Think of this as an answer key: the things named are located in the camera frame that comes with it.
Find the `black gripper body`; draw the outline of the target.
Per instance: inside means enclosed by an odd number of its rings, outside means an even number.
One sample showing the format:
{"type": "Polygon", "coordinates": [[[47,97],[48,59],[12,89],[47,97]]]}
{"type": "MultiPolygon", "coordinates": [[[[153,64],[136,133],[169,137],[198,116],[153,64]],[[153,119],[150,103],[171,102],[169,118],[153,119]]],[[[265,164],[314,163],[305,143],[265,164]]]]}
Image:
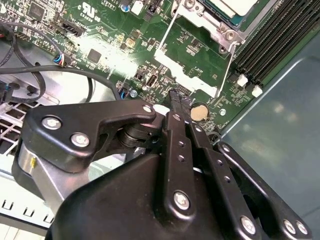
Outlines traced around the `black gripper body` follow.
{"type": "Polygon", "coordinates": [[[225,240],[185,130],[168,127],[163,152],[140,156],[72,193],[52,240],[225,240]]]}

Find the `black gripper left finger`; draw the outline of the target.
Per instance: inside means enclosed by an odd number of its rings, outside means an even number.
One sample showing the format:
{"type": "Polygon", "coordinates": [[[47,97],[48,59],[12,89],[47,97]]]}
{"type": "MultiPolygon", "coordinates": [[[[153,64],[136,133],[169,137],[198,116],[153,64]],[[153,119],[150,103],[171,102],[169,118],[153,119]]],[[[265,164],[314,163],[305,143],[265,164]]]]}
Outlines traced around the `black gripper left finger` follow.
{"type": "Polygon", "coordinates": [[[156,151],[165,115],[173,112],[189,123],[190,105],[188,97],[170,90],[162,104],[129,99],[32,108],[23,120],[12,175],[56,213],[90,181],[92,162],[116,154],[132,158],[138,148],[156,151]]]}

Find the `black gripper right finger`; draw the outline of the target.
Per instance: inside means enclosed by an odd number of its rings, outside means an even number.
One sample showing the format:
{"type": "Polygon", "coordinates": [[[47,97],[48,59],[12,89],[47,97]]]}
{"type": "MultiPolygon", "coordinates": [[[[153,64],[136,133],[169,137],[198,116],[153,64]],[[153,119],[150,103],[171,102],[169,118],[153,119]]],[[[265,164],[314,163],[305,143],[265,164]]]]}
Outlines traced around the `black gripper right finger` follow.
{"type": "Polygon", "coordinates": [[[204,174],[214,215],[225,240],[311,240],[312,231],[227,143],[212,146],[191,119],[188,98],[177,101],[188,123],[196,166],[204,174]]]}

